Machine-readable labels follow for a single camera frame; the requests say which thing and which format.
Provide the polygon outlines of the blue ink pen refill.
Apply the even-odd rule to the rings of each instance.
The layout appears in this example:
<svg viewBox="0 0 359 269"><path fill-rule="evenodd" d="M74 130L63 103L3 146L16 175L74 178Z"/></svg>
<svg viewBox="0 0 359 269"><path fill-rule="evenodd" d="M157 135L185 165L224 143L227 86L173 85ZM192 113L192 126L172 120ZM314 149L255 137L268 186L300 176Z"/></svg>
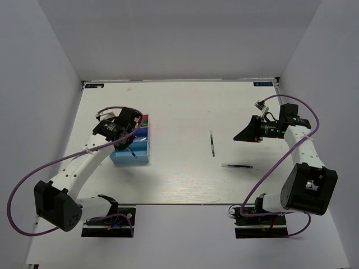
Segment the blue ink pen refill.
<svg viewBox="0 0 359 269"><path fill-rule="evenodd" d="M136 157L135 153L128 147L127 150L131 153L133 157Z"/></svg>

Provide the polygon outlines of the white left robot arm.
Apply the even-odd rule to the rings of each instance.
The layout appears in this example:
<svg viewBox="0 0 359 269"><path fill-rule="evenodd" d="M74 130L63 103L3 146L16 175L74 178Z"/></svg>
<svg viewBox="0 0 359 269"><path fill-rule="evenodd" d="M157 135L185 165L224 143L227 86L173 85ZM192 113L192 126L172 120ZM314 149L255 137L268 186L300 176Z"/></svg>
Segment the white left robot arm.
<svg viewBox="0 0 359 269"><path fill-rule="evenodd" d="M129 147L140 129L144 116L133 108L121 107L115 115L105 108L96 115L98 124L78 156L49 182L39 181L34 187L35 209L39 217L68 232L82 220L103 220L107 224L118 219L118 202L99 194L90 198L78 195L102 161L115 149Z"/></svg>

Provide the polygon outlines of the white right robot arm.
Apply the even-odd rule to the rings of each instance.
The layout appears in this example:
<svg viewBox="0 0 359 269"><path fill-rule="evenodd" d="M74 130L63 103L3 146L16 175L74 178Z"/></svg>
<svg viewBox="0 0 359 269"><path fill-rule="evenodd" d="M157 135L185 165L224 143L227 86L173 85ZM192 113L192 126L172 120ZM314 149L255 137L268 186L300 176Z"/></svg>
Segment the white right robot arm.
<svg viewBox="0 0 359 269"><path fill-rule="evenodd" d="M253 115L248 126L234 136L235 141L259 143L263 138L286 141L293 169L280 192L261 194L253 209L242 206L243 217L254 217L267 223L274 215L302 212L310 215L325 214L338 175L320 160L311 138L311 124L298 116L298 105L284 104L279 119L268 121L266 114Z"/></svg>

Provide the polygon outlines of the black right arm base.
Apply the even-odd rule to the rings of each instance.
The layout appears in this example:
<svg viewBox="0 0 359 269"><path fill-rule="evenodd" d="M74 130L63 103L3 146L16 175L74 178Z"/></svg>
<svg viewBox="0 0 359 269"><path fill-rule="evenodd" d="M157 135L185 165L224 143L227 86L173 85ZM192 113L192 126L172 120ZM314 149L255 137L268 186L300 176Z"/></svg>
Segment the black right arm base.
<svg viewBox="0 0 359 269"><path fill-rule="evenodd" d="M270 239L288 236L284 216L244 217L240 214L240 205L231 206L228 213L234 218L236 239Z"/></svg>

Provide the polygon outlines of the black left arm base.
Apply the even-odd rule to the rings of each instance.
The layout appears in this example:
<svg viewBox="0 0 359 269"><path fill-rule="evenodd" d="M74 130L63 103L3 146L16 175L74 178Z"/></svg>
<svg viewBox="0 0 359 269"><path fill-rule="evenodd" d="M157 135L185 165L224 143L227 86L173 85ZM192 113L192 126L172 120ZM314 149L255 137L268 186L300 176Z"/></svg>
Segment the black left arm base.
<svg viewBox="0 0 359 269"><path fill-rule="evenodd" d="M117 213L125 215L132 227L124 216L97 221L86 220L82 226L81 236L83 238L132 238L135 230L136 207L119 207Z"/></svg>

